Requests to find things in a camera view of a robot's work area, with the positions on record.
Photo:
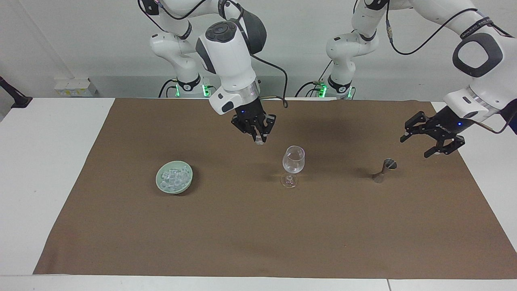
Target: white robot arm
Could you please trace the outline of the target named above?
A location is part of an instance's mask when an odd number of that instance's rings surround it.
[[[146,13],[157,17],[155,22],[164,30],[151,38],[151,47],[173,64],[182,93],[197,93],[196,88],[203,86],[195,62],[186,56],[197,52],[204,68],[221,79],[210,105],[218,114],[235,110],[232,124],[263,144],[276,116],[262,108],[259,83],[251,67],[250,54],[262,51],[266,42],[262,21],[232,0],[142,1]],[[205,14],[218,14],[225,21],[210,26],[193,46],[192,26],[186,18]]]
[[[448,106],[434,117],[420,111],[409,119],[401,142],[414,134],[427,134],[436,140],[436,146],[424,156],[448,155],[465,144],[459,133],[473,124],[484,126],[481,122],[496,113],[517,133],[517,127],[511,124],[517,112],[517,83],[513,80],[517,73],[517,40],[477,11],[470,0],[359,0],[352,19],[354,31],[327,43],[327,54],[334,62],[327,79],[328,92],[338,97],[348,93],[355,72],[351,59],[376,49],[376,28],[386,11],[411,7],[462,38],[453,63],[473,81],[467,88],[445,96]],[[387,28],[393,44],[388,21]]]

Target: white wall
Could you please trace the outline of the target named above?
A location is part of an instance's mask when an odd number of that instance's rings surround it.
[[[517,34],[515,1],[474,2],[499,26]],[[321,74],[328,62],[326,40],[351,31],[354,0],[240,3],[265,23],[268,39],[259,56],[287,70],[289,95]],[[396,44],[404,51],[418,46],[437,28],[412,10],[390,15]],[[219,20],[215,15],[204,16],[192,24],[202,32]],[[140,12],[136,0],[3,0],[0,27],[0,75],[32,96],[56,97],[54,78],[90,77],[104,97],[153,97],[163,81],[174,75],[170,64],[151,52],[149,37],[157,29]],[[441,32],[407,57],[392,51],[383,23],[379,36],[379,49],[356,59],[356,98],[441,100],[468,83],[452,66],[459,38],[451,31]],[[254,68],[264,81],[264,94],[281,93],[279,71],[255,61]],[[6,98],[0,91],[0,104]]]

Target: metal jigger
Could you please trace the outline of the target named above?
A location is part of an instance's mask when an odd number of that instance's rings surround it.
[[[382,183],[384,181],[384,174],[389,171],[393,171],[397,168],[397,162],[395,160],[387,158],[384,160],[383,169],[379,173],[372,175],[372,180],[375,183]]]

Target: white table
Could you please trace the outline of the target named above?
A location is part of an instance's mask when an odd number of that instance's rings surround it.
[[[0,290],[517,290],[517,280],[31,275],[113,101],[36,98],[0,122]],[[463,136],[460,153],[515,248],[517,137],[510,129],[493,135],[477,126]]]

